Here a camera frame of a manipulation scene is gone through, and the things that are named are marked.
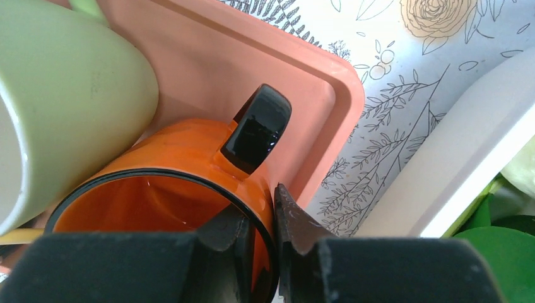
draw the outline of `green object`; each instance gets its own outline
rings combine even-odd
[[[158,83],[95,0],[0,0],[0,235],[130,148]]]
[[[73,11],[86,14],[106,27],[110,26],[106,16],[104,16],[102,10],[95,0],[69,0],[69,4],[71,5]]]
[[[514,215],[498,219],[492,223],[493,226],[506,227],[535,235],[535,216]]]
[[[466,239],[486,259],[510,303],[535,302],[535,237],[515,229],[491,226],[489,194],[454,237]]]
[[[452,237],[465,224],[489,194],[496,193],[507,181],[498,174],[492,181],[480,192],[472,203],[464,210],[457,220],[450,226],[442,237]]]
[[[494,198],[493,194],[487,194],[483,199],[474,215],[466,222],[466,229],[475,229],[476,227],[490,226],[490,207],[489,203]]]

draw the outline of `rose illustration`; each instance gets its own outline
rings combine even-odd
[[[415,37],[447,38],[457,33],[477,0],[401,0],[405,27]]]

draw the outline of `white surface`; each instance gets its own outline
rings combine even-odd
[[[0,80],[0,234],[17,221],[28,194],[27,148],[10,100]]]
[[[442,236],[534,134],[535,49],[529,49],[462,95],[356,236]]]
[[[502,169],[502,175],[517,189],[535,198],[535,137]]]

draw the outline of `orange mug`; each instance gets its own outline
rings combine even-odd
[[[253,286],[269,300],[278,265],[273,202],[262,163],[290,116],[288,100],[264,84],[230,124],[188,119],[164,128],[63,199],[45,231],[184,232],[233,204],[256,228]]]

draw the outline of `tray rim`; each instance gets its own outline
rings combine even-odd
[[[318,46],[278,30],[260,19],[219,1],[150,1],[172,11],[180,10],[188,18],[202,22],[202,24],[229,37],[236,38],[272,57],[316,76],[332,86],[335,92],[335,101],[329,116],[333,115],[337,110],[343,112],[343,115],[341,115],[343,118],[340,119],[335,135],[330,138],[326,148],[320,151],[321,155],[318,155],[319,151],[313,148],[303,161],[305,163],[309,161],[309,158],[319,157],[319,160],[316,161],[317,165],[305,172],[303,172],[303,165],[299,167],[296,176],[306,173],[310,176],[307,181],[295,182],[295,180],[292,180],[292,183],[289,184],[291,193],[299,193],[298,195],[294,194],[298,205],[306,208],[316,194],[332,163],[336,160],[336,156],[339,155],[346,144],[347,138],[364,110],[364,87],[353,66],[344,59]],[[296,49],[303,56],[295,58],[289,55]],[[327,117],[325,124],[314,141],[314,146],[317,146],[318,139],[322,136],[321,132],[327,128],[332,129],[333,126],[336,125],[333,125],[330,118]]]

